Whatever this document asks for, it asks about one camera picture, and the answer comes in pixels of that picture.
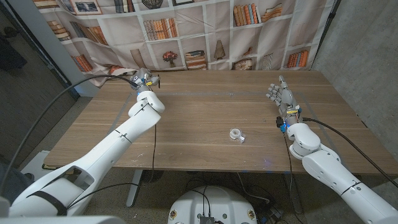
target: table top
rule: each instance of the table top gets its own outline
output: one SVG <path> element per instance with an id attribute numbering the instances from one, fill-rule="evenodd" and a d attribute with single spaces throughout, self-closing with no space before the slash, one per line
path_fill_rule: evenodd
<path id="1" fill-rule="evenodd" d="M 157 124 L 154 167 L 157 170 L 288 172 L 284 136 L 276 128 L 275 103 L 266 98 L 271 83 L 283 75 L 303 109 L 302 116 L 318 119 L 349 137 L 388 174 L 398 163 L 365 127 L 328 80 L 316 71 L 184 71 L 160 75 L 154 88 L 165 111 Z M 45 158 L 64 166 L 85 155 L 110 131 L 127 120 L 136 93 L 124 81 L 108 81 Z M 378 171 L 343 138 L 316 123 L 307 123 L 322 143 L 334 149 L 354 174 Z M 243 144 L 229 137 L 230 129 L 246 135 Z M 143 134 L 115 164 L 152 168 L 154 128 Z M 292 170 L 305 172 L 292 157 Z"/>

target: wire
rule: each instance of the wire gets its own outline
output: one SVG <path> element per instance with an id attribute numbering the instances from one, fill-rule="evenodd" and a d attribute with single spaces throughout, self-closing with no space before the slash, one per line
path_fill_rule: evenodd
<path id="1" fill-rule="evenodd" d="M 191 190 L 191 191 L 193 191 L 193 192 L 196 192 L 196 193 L 199 193 L 199 194 L 201 194 L 201 195 L 203 195 L 205 198 L 206 198 L 206 200 L 207 200 L 207 204 L 209 205 L 209 217 L 210 217 L 210 202 L 209 202 L 209 199 L 207 198 L 207 196 L 204 194 L 204 193 L 201 193 L 201 192 L 199 192 L 199 191 L 197 191 L 197 190 L 193 190 L 193 189 L 189 189 L 189 190 Z"/>
<path id="2" fill-rule="evenodd" d="M 286 141 L 286 136 L 285 133 L 282 133 L 284 135 L 284 139 L 285 139 L 285 144 L 286 144 L 286 150 L 287 150 L 287 155 L 289 156 L 289 164 L 290 164 L 290 193 L 292 192 L 292 182 L 293 182 L 293 171 L 292 171 L 292 159 L 290 158 L 290 152 L 289 152 L 289 147 L 287 146 L 287 141 Z"/>
<path id="3" fill-rule="evenodd" d="M 29 129 L 28 132 L 26 133 L 26 135 L 25 135 L 25 137 L 23 138 L 21 144 L 20 144 L 19 147 L 17 148 L 17 151 L 15 152 L 14 156 L 12 157 L 11 162 L 10 162 L 10 164 L 8 165 L 8 168 L 7 168 L 7 170 L 6 170 L 5 174 L 4 174 L 4 177 L 3 177 L 2 181 L 1 181 L 1 185 L 0 185 L 0 195 L 3 194 L 4 187 L 5 187 L 5 185 L 6 185 L 6 180 L 7 180 L 7 178 L 8 178 L 8 175 L 9 175 L 10 171 L 11 171 L 12 165 L 15 163 L 15 160 L 17 159 L 17 156 L 18 156 L 18 154 L 20 153 L 22 147 L 24 147 L 24 145 L 25 145 L 27 139 L 29 138 L 30 134 L 32 134 L 32 131 L 35 129 L 35 127 L 37 126 L 37 124 L 39 123 L 39 121 L 43 118 L 44 114 L 50 109 L 50 107 L 51 107 L 51 106 L 52 106 L 64 93 L 66 93 L 66 92 L 69 91 L 70 89 L 74 88 L 75 86 L 77 86 L 77 85 L 79 85 L 79 84 L 81 84 L 81 83 L 83 83 L 83 82 L 85 82 L 85 81 L 87 81 L 87 80 L 91 80 L 92 78 L 101 78 L 101 77 L 118 78 L 118 79 L 121 79 L 121 80 L 124 80 L 124 81 L 130 83 L 130 85 L 132 85 L 132 86 L 134 86 L 134 87 L 137 87 L 137 84 L 135 84 L 133 81 L 128 80 L 127 78 L 124 78 L 124 77 L 119 77 L 119 76 L 116 76 L 116 75 L 96 75 L 96 76 L 93 76 L 93 77 L 88 77 L 88 78 L 82 79 L 82 80 L 78 81 L 77 83 L 75 83 L 75 84 L 73 84 L 73 85 L 71 85 L 71 86 L 68 86 L 68 88 L 64 89 L 61 93 L 59 93 L 59 94 L 47 105 L 47 107 L 43 110 L 43 112 L 40 114 L 40 116 L 36 119 L 35 123 L 33 123 L 33 125 L 30 127 L 30 129 Z"/>
<path id="4" fill-rule="evenodd" d="M 327 127 L 328 129 L 334 131 L 335 133 L 337 133 L 338 135 L 340 135 L 341 137 L 343 137 L 346 141 L 348 141 L 348 143 L 350 145 L 352 145 L 367 161 L 369 161 L 385 178 L 387 178 L 387 180 L 389 180 L 392 184 L 394 184 L 396 187 L 398 187 L 397 182 L 395 182 L 393 179 L 391 179 L 378 165 L 376 165 L 376 163 L 374 163 L 362 150 L 360 150 L 351 140 L 349 140 L 344 134 L 342 134 L 341 132 L 337 131 L 336 129 L 332 128 L 331 126 L 312 119 L 312 118 L 303 118 L 303 121 L 313 121 L 315 123 L 318 123 L 320 125 L 323 125 L 325 127 Z"/>
<path id="5" fill-rule="evenodd" d="M 297 216 L 297 214 L 296 214 L 297 211 L 296 211 L 295 208 L 294 208 L 294 203 L 293 203 L 293 198 L 292 198 L 292 181 L 293 181 L 292 159 L 290 158 L 290 152 L 289 152 L 289 147 L 288 147 L 288 145 L 287 145 L 285 133 L 282 133 L 282 134 L 284 135 L 284 139 L 285 139 L 285 143 L 286 143 L 287 155 L 289 156 L 289 164 L 290 164 L 290 191 L 289 191 L 290 202 L 291 202 L 292 207 L 293 207 L 293 209 L 294 209 L 294 215 L 296 216 L 297 220 L 298 220 L 301 224 L 304 224 L 304 223 L 299 219 L 299 217 Z"/>
<path id="6" fill-rule="evenodd" d="M 142 185 L 141 187 L 146 187 L 150 184 L 152 179 L 154 178 L 154 172 L 155 172 L 155 150 L 156 150 L 156 124 L 155 124 L 155 144 L 154 144 L 154 155 L 152 156 L 152 174 L 150 175 L 149 182 L 146 183 L 146 185 Z"/>
<path id="7" fill-rule="evenodd" d="M 203 216 L 205 215 L 205 191 L 206 191 L 207 187 L 208 187 L 208 185 L 206 185 L 205 189 L 203 190 Z"/>
<path id="8" fill-rule="evenodd" d="M 74 205 L 75 205 L 76 203 L 78 203 L 79 201 L 83 200 L 84 198 L 87 198 L 88 196 L 90 196 L 90 195 L 92 195 L 92 194 L 95 194 L 95 193 L 97 193 L 97 192 L 99 192 L 99 191 L 101 191 L 101 190 L 104 190 L 104 189 L 108 189 L 108 188 L 116 187 L 116 186 L 120 186 L 120 185 L 135 185 L 135 186 L 139 187 L 138 184 L 133 184 L 133 183 L 121 183 L 121 184 L 109 185 L 109 186 L 107 186 L 107 187 L 103 187 L 103 188 L 100 188 L 100 189 L 98 189 L 98 190 L 95 190 L 95 191 L 93 191 L 93 192 L 91 192 L 91 193 L 89 193 L 89 194 L 86 194 L 86 195 L 83 196 L 82 198 L 79 198 L 78 200 L 76 200 L 76 201 L 74 201 L 73 203 L 71 203 L 71 204 L 67 207 L 67 210 L 68 210 L 69 208 L 71 208 L 72 206 L 74 206 Z"/>
<path id="9" fill-rule="evenodd" d="M 238 172 L 237 172 L 237 175 L 238 175 L 238 177 L 239 177 L 239 180 L 241 181 L 241 185 L 242 185 L 242 188 L 243 188 L 243 191 L 244 191 L 244 193 L 246 193 L 246 194 L 247 194 L 248 196 L 250 196 L 250 197 L 254 197 L 254 198 L 258 198 L 258 199 L 265 200 L 267 203 L 269 203 L 269 202 L 270 202 L 270 200 L 269 200 L 269 199 L 267 199 L 267 198 L 258 197 L 258 196 L 251 195 L 251 194 L 247 193 L 247 192 L 246 192 L 246 190 L 244 189 L 244 185 L 243 185 L 243 182 L 242 182 L 241 176 L 239 175 L 239 173 L 238 173 Z"/>

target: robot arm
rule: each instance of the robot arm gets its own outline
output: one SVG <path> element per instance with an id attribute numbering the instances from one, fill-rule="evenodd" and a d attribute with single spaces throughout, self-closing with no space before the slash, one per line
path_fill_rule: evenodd
<path id="1" fill-rule="evenodd" d="M 267 97 L 276 103 L 279 126 L 293 144 L 290 153 L 302 160 L 304 169 L 314 178 L 334 190 L 365 223 L 396 223 L 398 211 L 369 187 L 358 180 L 342 164 L 338 154 L 320 142 L 320 138 L 304 123 L 300 123 L 300 106 L 282 76 L 280 87 L 271 84 Z"/>
<path id="2" fill-rule="evenodd" d="M 74 201 L 95 191 L 110 168 L 119 160 L 129 146 L 159 120 L 164 105 L 150 90 L 159 82 L 146 69 L 140 69 L 132 80 L 138 87 L 137 103 L 129 110 L 130 118 L 107 135 L 90 152 L 71 164 L 65 165 L 34 182 L 13 202 L 10 217 L 37 217 L 56 215 L 80 215 L 91 196 L 69 206 Z M 74 181 L 65 178 L 65 173 L 78 169 L 81 174 Z"/>

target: table leg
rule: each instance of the table leg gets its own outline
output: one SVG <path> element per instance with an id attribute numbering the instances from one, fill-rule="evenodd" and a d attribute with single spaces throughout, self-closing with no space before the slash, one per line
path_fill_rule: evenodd
<path id="1" fill-rule="evenodd" d="M 141 175 L 142 175 L 143 170 L 135 170 L 134 171 L 134 176 L 132 177 L 132 183 L 133 184 L 138 184 L 141 181 Z M 126 206 L 127 207 L 133 207 L 134 203 L 136 202 L 136 197 L 138 195 L 139 187 L 135 185 L 131 185 L 130 187 L 130 192 L 129 195 L 127 196 L 127 202 Z"/>
<path id="2" fill-rule="evenodd" d="M 293 207 L 296 213 L 303 213 L 303 207 L 301 204 L 301 200 L 299 197 L 299 190 L 297 188 L 297 184 L 296 184 L 296 180 L 294 178 L 293 175 L 293 179 L 291 180 L 291 175 L 290 174 L 283 174 L 284 175 L 284 179 L 286 182 L 286 185 L 290 191 L 290 196 L 292 197 L 292 202 L 293 202 Z"/>

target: printed backdrop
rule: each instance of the printed backdrop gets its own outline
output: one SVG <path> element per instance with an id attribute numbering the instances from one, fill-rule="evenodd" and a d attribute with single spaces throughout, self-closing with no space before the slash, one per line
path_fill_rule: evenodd
<path id="1" fill-rule="evenodd" d="M 333 5 L 333 0 L 33 1 L 85 75 L 140 67 L 307 70 Z"/>

